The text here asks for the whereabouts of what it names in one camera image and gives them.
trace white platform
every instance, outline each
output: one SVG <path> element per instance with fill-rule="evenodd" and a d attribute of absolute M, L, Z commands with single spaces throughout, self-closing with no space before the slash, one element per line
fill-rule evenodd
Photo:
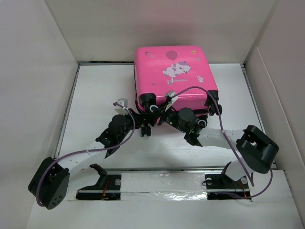
<path fill-rule="evenodd" d="M 254 178 L 257 184 L 265 186 L 269 176 L 255 175 Z M 200 183 L 192 185 L 192 181 L 184 182 L 196 190 L 199 187 L 197 185 L 200 185 Z M 135 185 L 136 187 L 129 188 L 156 191 L 152 188 L 151 181 L 147 178 L 141 179 L 141 176 L 139 183 Z M 303 228 L 284 173 L 279 170 L 274 171 L 274 182 L 269 191 L 262 194 L 260 198 L 253 198 L 252 201 L 206 200 L 204 198 L 195 201 L 160 201 L 158 197 L 153 197 L 129 196 L 128 200 L 121 201 L 63 201 L 53 210 L 41 208 L 34 203 L 27 229 Z"/>
<path fill-rule="evenodd" d="M 225 128 L 243 129 L 249 124 L 260 126 L 240 65 L 211 64 L 210 67 L 220 91 Z M 132 65 L 82 66 L 60 156 L 84 149 L 99 136 L 116 114 L 112 103 L 121 97 L 127 97 L 131 108 L 135 108 Z M 218 128 L 217 116 L 209 117 L 209 126 Z M 114 155 L 103 160 L 104 154 L 101 153 L 100 165 L 105 168 L 223 167 L 228 161 L 235 160 L 230 150 L 188 145 L 183 140 L 183 134 L 166 125 L 152 128 L 149 138 L 142 138 L 136 132 L 130 142 Z M 122 184 L 130 184 L 128 179 L 123 181 L 124 177 Z M 136 182 L 134 177 L 129 176 L 133 182 L 140 184 L 131 188 L 136 192 L 143 191 L 143 188 L 147 191 L 146 188 L 153 183 L 145 177 L 139 176 L 139 182 Z M 96 172 L 83 170 L 70 180 L 69 189 L 75 191 L 91 185 L 97 178 Z M 198 184 L 201 178 L 197 178 L 199 181 L 183 179 L 181 184 L 193 184 L 197 191 L 201 188 Z M 256 185 L 250 187 L 250 192 L 259 192 L 268 180 L 269 174 L 255 174 Z M 197 201 L 160 201 L 159 198 L 139 197 L 137 194 L 125 196 L 125 200 L 121 201 L 79 201 L 73 200 L 74 194 L 71 193 L 53 210 L 34 203 L 27 229 L 303 228 L 283 171 L 274 171 L 274 181 L 268 191 L 252 201 L 206 198 Z"/>
<path fill-rule="evenodd" d="M 226 129 L 260 127 L 255 107 L 239 64 L 211 64 L 219 88 Z M 135 109 L 133 65 L 81 66 L 59 156 L 84 149 L 116 114 L 112 103 L 129 99 Z M 219 128 L 218 116 L 208 118 L 208 125 Z M 129 142 L 111 157 L 98 159 L 104 168 L 202 168 L 223 167 L 235 160 L 231 150 L 194 147 L 184 134 L 164 124 L 152 128 L 151 137 L 140 137 L 137 130 Z"/>

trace purple wire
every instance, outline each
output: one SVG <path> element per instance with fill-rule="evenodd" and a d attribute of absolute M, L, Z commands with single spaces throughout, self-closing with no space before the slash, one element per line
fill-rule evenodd
<path fill-rule="evenodd" d="M 213 101 L 213 103 L 214 103 L 214 105 L 215 105 L 215 108 L 216 108 L 216 111 L 217 111 L 217 113 L 218 113 L 220 129 L 221 129 L 222 132 L 223 132 L 224 138 L 225 138 L 226 141 L 228 142 L 228 144 L 229 144 L 230 148 L 232 149 L 232 151 L 233 151 L 235 157 L 237 158 L 237 160 L 239 161 L 239 163 L 240 163 L 241 166 L 243 167 L 244 172 L 246 173 L 246 175 L 247 175 L 247 177 L 248 177 L 248 179 L 249 179 L 251 185 L 254 187 L 254 182 L 253 182 L 252 177 L 250 176 L 250 174 L 249 174 L 247 168 L 244 166 L 242 160 L 241 160 L 240 157 L 238 156 L 238 154 L 237 154 L 236 150 L 234 149 L 234 146 L 233 146 L 232 143 L 230 142 L 230 140 L 229 140 L 227 134 L 224 132 L 224 126 L 223 126 L 223 121 L 222 121 L 222 119 L 221 119 L 221 114 L 220 114 L 220 111 L 219 111 L 219 109 L 218 109 L 217 102 L 216 102 L 216 100 L 213 98 L 213 96 L 211 95 L 211 93 L 209 93 L 207 90 L 205 90 L 205 89 L 202 88 L 202 87 L 199 87 L 199 86 L 192 86 L 192 87 L 188 87 L 188 88 L 186 88 L 186 89 L 180 91 L 179 93 L 177 93 L 176 95 L 174 95 L 174 96 L 171 97 L 171 98 L 173 99 L 174 97 L 176 97 L 176 96 L 178 96 L 178 95 L 180 95 L 180 94 L 182 94 L 182 93 L 184 93 L 184 92 L 186 92 L 186 91 L 188 91 L 188 90 L 190 90 L 190 89 L 192 89 L 192 88 L 198 88 L 198 89 L 203 90 L 204 92 L 207 93 L 207 95 L 208 95 L 208 96 L 211 98 L 211 100 Z"/>
<path fill-rule="evenodd" d="M 272 179 L 273 179 L 273 172 L 272 172 L 272 169 L 270 169 L 270 180 L 269 180 L 269 183 L 267 184 L 267 186 L 262 191 L 260 191 L 259 193 L 255 194 L 253 196 L 240 197 L 239 195 L 231 193 L 231 192 L 215 192 L 215 194 L 227 194 L 227 195 L 232 196 L 232 197 L 234 197 L 236 199 L 251 199 L 251 198 L 257 197 L 260 194 L 264 193 L 269 188 L 269 186 L 271 185 Z"/>
<path fill-rule="evenodd" d="M 128 138 L 126 138 L 126 140 L 124 140 L 123 142 L 117 144 L 116 146 L 111 146 L 109 148 L 101 148 L 101 149 L 89 149 L 89 150 L 80 150 L 80 151 L 76 151 L 76 152 L 73 152 L 73 153 L 69 153 L 69 154 L 66 154 L 62 157 L 59 157 L 57 158 L 55 161 L 53 161 L 48 167 L 47 169 L 44 171 L 44 173 L 42 174 L 41 178 L 40 178 L 40 181 L 37 185 L 37 190 L 36 190 L 36 202 L 39 206 L 43 207 L 43 204 L 41 203 L 41 200 L 39 198 L 39 194 L 40 194 L 40 189 L 41 189 L 41 185 L 42 185 L 42 182 L 44 180 L 44 178 L 46 177 L 47 173 L 49 172 L 49 170 L 55 165 L 57 164 L 59 161 L 67 158 L 67 157 L 70 157 L 70 156 L 73 156 L 73 155 L 76 155 L 76 154 L 83 154 L 83 153 L 87 153 L 87 152 L 97 152 L 97 151 L 104 151 L 104 150 L 109 150 L 109 149 L 115 149 L 123 144 L 125 144 L 133 135 L 134 133 L 134 130 L 135 130 L 135 120 L 134 120 L 134 117 L 133 115 L 130 113 L 130 111 L 126 108 L 126 107 L 123 107 L 122 105 L 118 104 L 118 103 L 114 103 L 113 105 L 116 105 L 116 106 L 119 106 L 123 109 L 125 109 L 125 111 L 129 114 L 129 116 L 132 118 L 132 122 L 133 122 L 133 129 L 132 129 L 132 132 L 131 134 L 128 136 Z"/>

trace purple cable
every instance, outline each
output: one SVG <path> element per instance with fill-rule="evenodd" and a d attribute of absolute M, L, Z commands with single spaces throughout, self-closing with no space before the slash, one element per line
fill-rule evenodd
<path fill-rule="evenodd" d="M 76 152 L 73 152 L 73 153 L 69 153 L 67 155 L 64 155 L 62 157 L 59 157 L 57 158 L 55 161 L 53 161 L 48 167 L 47 169 L 44 171 L 44 173 L 42 174 L 41 178 L 40 178 L 40 181 L 37 185 L 37 190 L 36 190 L 36 202 L 39 206 L 43 207 L 43 204 L 40 202 L 40 198 L 39 198 L 39 194 L 40 194 L 40 189 L 41 189 L 41 185 L 42 185 L 42 182 L 44 180 L 44 178 L 46 177 L 47 173 L 49 172 L 49 170 L 55 165 L 57 164 L 59 161 L 67 158 L 67 157 L 70 157 L 72 155 L 76 155 L 76 154 L 82 154 L 82 153 L 87 153 L 87 152 L 97 152 L 97 151 L 104 151 L 104 150 L 108 150 L 108 149 L 115 149 L 123 144 L 125 144 L 133 135 L 134 133 L 134 130 L 135 130 L 135 120 L 134 120 L 134 117 L 133 115 L 130 113 L 130 111 L 126 108 L 126 107 L 123 107 L 122 105 L 120 104 L 117 104 L 117 103 L 114 103 L 113 105 L 115 106 L 119 106 L 121 108 L 123 108 L 128 114 L 129 116 L 132 118 L 132 122 L 133 122 L 133 128 L 132 128 L 132 132 L 131 134 L 128 136 L 128 138 L 126 138 L 126 140 L 122 141 L 121 143 L 117 144 L 116 146 L 111 146 L 109 148 L 101 148 L 101 149 L 89 149 L 89 150 L 80 150 L 80 151 L 76 151 Z"/>
<path fill-rule="evenodd" d="M 253 182 L 252 177 L 250 176 L 250 174 L 249 174 L 247 168 L 244 166 L 242 160 L 240 159 L 240 157 L 238 156 L 237 152 L 235 151 L 234 146 L 233 146 L 232 143 L 230 142 L 230 140 L 229 140 L 227 134 L 224 132 L 224 126 L 223 126 L 223 122 L 222 122 L 222 119 L 221 119 L 221 114 L 220 114 L 220 111 L 219 111 L 219 109 L 218 109 L 217 102 L 216 102 L 216 100 L 213 98 L 213 96 L 211 95 L 211 93 L 209 93 L 207 90 L 205 90 L 205 89 L 202 88 L 202 87 L 192 86 L 192 87 L 188 87 L 188 88 L 186 88 L 186 89 L 180 91 L 179 93 L 177 93 L 176 95 L 174 95 L 174 96 L 171 97 L 171 98 L 173 99 L 174 97 L 176 97 L 176 96 L 178 96 L 178 95 L 180 95 L 180 94 L 182 94 L 182 93 L 184 93 L 184 92 L 186 92 L 186 91 L 188 91 L 188 90 L 190 90 L 190 89 L 192 89 L 192 88 L 198 88 L 198 89 L 203 90 L 204 92 L 206 92 L 206 94 L 207 94 L 207 95 L 211 98 L 211 100 L 213 101 L 213 103 L 214 103 L 214 105 L 215 105 L 215 108 L 216 108 L 216 111 L 217 111 L 217 114 L 218 114 L 218 117 L 219 117 L 220 129 L 221 129 L 222 132 L 223 132 L 224 138 L 225 138 L 226 141 L 228 142 L 228 144 L 229 144 L 230 148 L 232 149 L 232 151 L 233 151 L 235 157 L 237 158 L 237 160 L 239 161 L 239 163 L 240 163 L 241 166 L 243 167 L 244 172 L 246 173 L 246 175 L 247 175 L 247 177 L 248 177 L 248 179 L 249 179 L 251 185 L 254 187 L 254 182 Z"/>
<path fill-rule="evenodd" d="M 240 197 L 239 195 L 231 193 L 231 192 L 215 192 L 215 194 L 227 194 L 227 195 L 232 196 L 232 197 L 234 197 L 236 199 L 251 199 L 251 198 L 254 198 L 254 197 L 259 196 L 260 194 L 264 193 L 269 188 L 269 186 L 271 185 L 272 179 L 273 179 L 273 172 L 272 172 L 272 169 L 270 169 L 270 180 L 269 180 L 269 183 L 267 184 L 267 186 L 262 191 L 260 191 L 259 193 L 256 193 L 253 196 Z"/>

